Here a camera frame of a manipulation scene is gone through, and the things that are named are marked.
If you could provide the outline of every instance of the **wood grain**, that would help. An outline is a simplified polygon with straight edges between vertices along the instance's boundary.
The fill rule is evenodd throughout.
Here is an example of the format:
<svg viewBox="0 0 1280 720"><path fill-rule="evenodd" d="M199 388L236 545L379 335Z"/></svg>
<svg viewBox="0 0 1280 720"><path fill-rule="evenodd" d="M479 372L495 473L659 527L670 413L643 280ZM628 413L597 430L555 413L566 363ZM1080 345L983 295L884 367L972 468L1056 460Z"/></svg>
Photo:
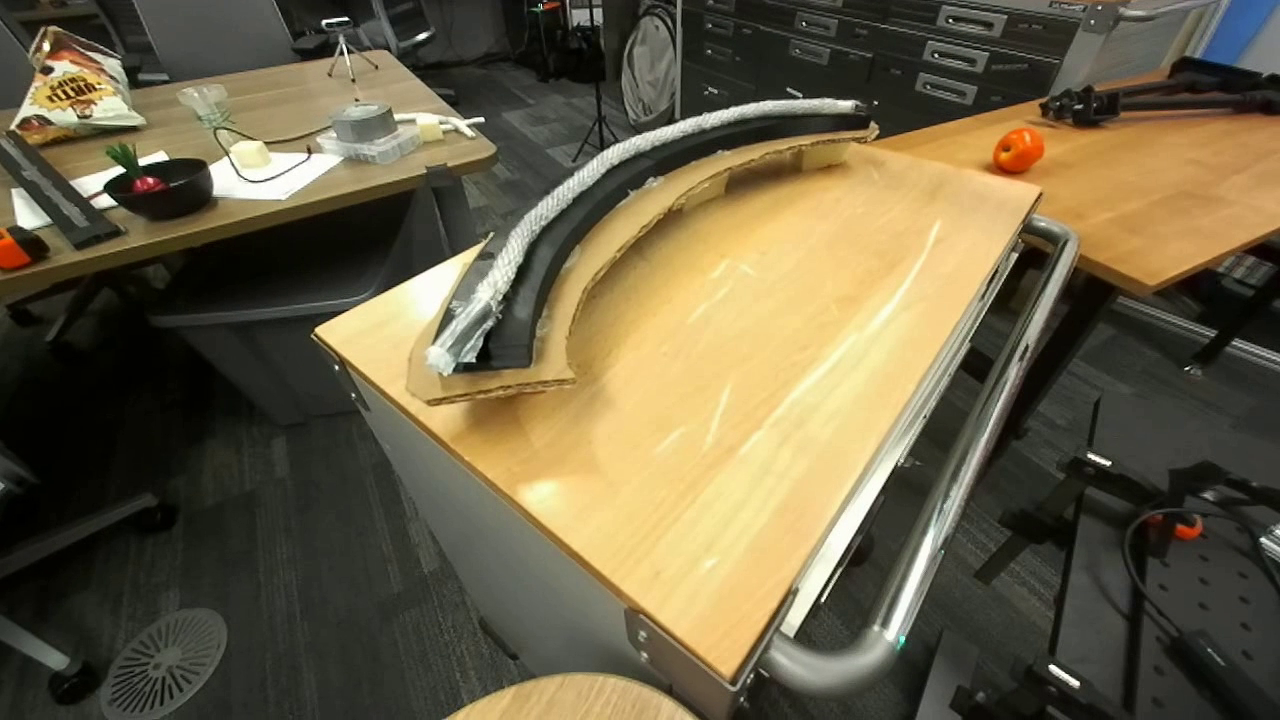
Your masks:
<svg viewBox="0 0 1280 720"><path fill-rule="evenodd" d="M730 679L1035 197L858 143L832 172L730 192L598 280L575 322L579 380L547 397L427 408L409 392L405 351L463 262L319 345Z"/></svg>
<svg viewBox="0 0 1280 720"><path fill-rule="evenodd" d="M624 679L624 676L541 676L503 691L491 691L451 720L692 720L670 696Z"/></svg>
<svg viewBox="0 0 1280 720"><path fill-rule="evenodd" d="M1137 295L1280 230L1280 133L1258 111L1126 111L1105 127L1043 124L1035 106L888 136L884 150L983 169L990 143L1033 124L1043 217L1080 233L1080 270Z"/></svg>
<svg viewBox="0 0 1280 720"><path fill-rule="evenodd" d="M416 82L396 57L369 53L379 72L360 75L369 99L390 106L396 111L451 111L425 82ZM326 75L326 60L310 64L281 64L236 75L204 75L190 86L222 86L236 127L252 136L297 136L306 127L324 127L350 97L343 82ZM199 155L217 160L220 150L197 124L197 118L177 99L180 87L190 86L161 86L139 87L132 106L147 118L147 127L129 136L87 136L72 143L45 150L46 165L63 176L82 176L109 169L103 143L132 139L139 155ZM109 217L125 230L125 237L95 248L66 248L60 233L45 230L46 262L24 274L0 275L0 304L35 295L63 280L80 280L109 270L129 270L144 262L161 262L184 248L236 240L243 233L357 209L379 197L409 192L427 169L471 172L491 160L491 143L485 136L448 136L438 143L425 143L396 165L340 165L324 172L315 185L297 192L290 201L217 201L209 214L180 219L139 219L118 209ZM0 172L0 217L13 217L8 176Z"/></svg>

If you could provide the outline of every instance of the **workbench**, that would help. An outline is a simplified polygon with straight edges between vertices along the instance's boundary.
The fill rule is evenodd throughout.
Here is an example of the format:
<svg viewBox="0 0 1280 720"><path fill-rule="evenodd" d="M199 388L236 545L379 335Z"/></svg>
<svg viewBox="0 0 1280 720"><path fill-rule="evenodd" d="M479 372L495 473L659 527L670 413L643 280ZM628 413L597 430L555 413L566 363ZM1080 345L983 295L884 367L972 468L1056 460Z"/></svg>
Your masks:
<svg viewBox="0 0 1280 720"><path fill-rule="evenodd" d="M801 676L796 691L851 691L897 657L1076 262L1033 217L1038 188L872 143L650 224L739 152L682 165L579 240L551 304L598 270L592 248L643 233L575 308L573 385L463 403L409 388L467 256L315 331L491 637L535 676L618 671L701 717L729 717L764 668ZM1029 237L1050 274L872 627L835 657L801 648Z"/></svg>

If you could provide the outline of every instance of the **metal handle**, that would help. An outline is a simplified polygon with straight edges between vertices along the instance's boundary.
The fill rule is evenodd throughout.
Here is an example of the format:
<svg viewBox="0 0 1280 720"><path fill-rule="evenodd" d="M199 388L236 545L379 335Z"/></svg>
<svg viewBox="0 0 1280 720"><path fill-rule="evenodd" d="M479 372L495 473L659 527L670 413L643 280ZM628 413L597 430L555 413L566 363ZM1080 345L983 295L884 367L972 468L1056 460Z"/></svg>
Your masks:
<svg viewBox="0 0 1280 720"><path fill-rule="evenodd" d="M820 64L820 70L832 64L832 49L822 49L822 45L805 45L805 42L791 42L791 45L789 45L789 57L796 57L801 64Z"/></svg>
<svg viewBox="0 0 1280 720"><path fill-rule="evenodd" d="M958 72L983 72L989 60L990 60L990 53L979 53L979 49L945 45L945 42L926 42L925 45L925 64L958 70Z"/></svg>
<svg viewBox="0 0 1280 720"><path fill-rule="evenodd" d="M796 12L796 30L813 32L813 38L835 38L838 20L835 15L813 15L813 12Z"/></svg>
<svg viewBox="0 0 1280 720"><path fill-rule="evenodd" d="M1033 308L1021 318L1013 341L1002 345L990 380L983 385L977 413L965 420L955 436L955 452L947 455L939 486L931 487L897 567L877 599L872 625L835 652L807 648L791 637L770 637L764 648L764 671L791 691L805 696L845 696L867 690L908 646L916 614L926 597L926 585L945 560L945 545L958 519L958 509L1001 439L1001 426L1014 400L1014 388L1038 350L1043 326L1050 318L1056 295L1062 293L1076 270L1076 237L1043 217L1033 217L1025 237L1035 237L1050 248L1047 274L1033 293Z"/></svg>
<svg viewBox="0 0 1280 720"><path fill-rule="evenodd" d="M939 10L935 30L965 32L965 38L1002 38L1006 15L983 10Z"/></svg>
<svg viewBox="0 0 1280 720"><path fill-rule="evenodd" d="M730 38L730 20L707 15L707 20L702 20L702 32L711 32L711 38Z"/></svg>
<svg viewBox="0 0 1280 720"><path fill-rule="evenodd" d="M931 97L931 99L965 106L965 107L977 99L977 86L958 86L958 82L931 75L931 72L916 75L916 91Z"/></svg>
<svg viewBox="0 0 1280 720"><path fill-rule="evenodd" d="M736 60L736 53L719 49L719 45L707 45L702 57L716 60L716 64L730 64Z"/></svg>

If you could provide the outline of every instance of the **round stool top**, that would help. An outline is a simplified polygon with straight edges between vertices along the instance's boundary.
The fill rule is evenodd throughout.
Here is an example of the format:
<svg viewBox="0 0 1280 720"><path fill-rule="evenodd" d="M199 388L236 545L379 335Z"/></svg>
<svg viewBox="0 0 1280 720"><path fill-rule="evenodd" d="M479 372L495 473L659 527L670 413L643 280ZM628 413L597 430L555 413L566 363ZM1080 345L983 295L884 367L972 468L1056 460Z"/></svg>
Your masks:
<svg viewBox="0 0 1280 720"><path fill-rule="evenodd" d="M503 691L479 696L451 720L692 720L670 696L597 671L541 676Z"/></svg>

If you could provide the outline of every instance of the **gray cabinet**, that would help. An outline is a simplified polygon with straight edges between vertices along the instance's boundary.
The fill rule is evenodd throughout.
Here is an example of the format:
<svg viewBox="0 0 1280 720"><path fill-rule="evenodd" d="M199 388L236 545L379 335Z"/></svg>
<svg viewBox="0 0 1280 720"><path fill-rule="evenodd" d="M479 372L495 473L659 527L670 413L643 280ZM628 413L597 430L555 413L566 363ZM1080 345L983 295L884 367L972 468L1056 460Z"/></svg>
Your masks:
<svg viewBox="0 0 1280 720"><path fill-rule="evenodd" d="M983 0L681 0L681 118L768 97L858 97L884 133L1043 97L1059 82L1155 72L1201 30L1174 12L1050 12Z"/></svg>

